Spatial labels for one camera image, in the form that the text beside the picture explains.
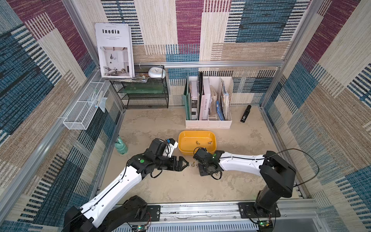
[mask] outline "beige floor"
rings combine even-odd
[[[230,129],[208,129],[216,135],[217,149],[234,154],[258,155],[276,147],[263,121],[258,107],[252,107],[245,123],[240,122],[246,107],[231,107]],[[124,168],[133,155],[142,153],[154,138],[174,138],[185,128],[183,108],[127,110],[120,129],[120,136],[129,151],[120,156],[114,149],[104,176],[105,188]],[[176,149],[174,156],[182,156]],[[190,162],[191,156],[184,156]],[[156,179],[149,175],[132,188],[119,203],[138,195],[148,203],[204,202],[224,200],[255,200],[257,193],[265,186],[264,180],[250,173],[225,171],[221,180],[210,176],[201,177],[196,167],[182,172],[163,171]],[[294,191],[293,198],[298,198]]]

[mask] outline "green folder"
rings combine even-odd
[[[184,108],[185,108],[185,119],[186,120],[191,120],[191,112],[190,112],[190,108],[189,108],[189,87],[188,87],[188,75],[187,75],[187,79],[186,79],[186,84],[185,84],[185,88],[184,88],[184,93],[182,95],[182,99],[183,99],[183,102],[184,102]]]

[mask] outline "white wire basket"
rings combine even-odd
[[[98,109],[100,99],[106,94],[109,85],[110,82],[101,78],[100,75],[94,77],[64,119],[63,124],[69,130],[86,130]]]

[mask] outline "purple fabric patch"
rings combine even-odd
[[[200,44],[204,0],[176,0],[178,44]]]

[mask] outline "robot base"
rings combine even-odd
[[[256,210],[254,207],[254,202],[241,202],[238,203],[238,208],[240,209],[241,218],[279,218],[281,213],[275,203],[270,209],[270,213],[265,213],[262,210]]]

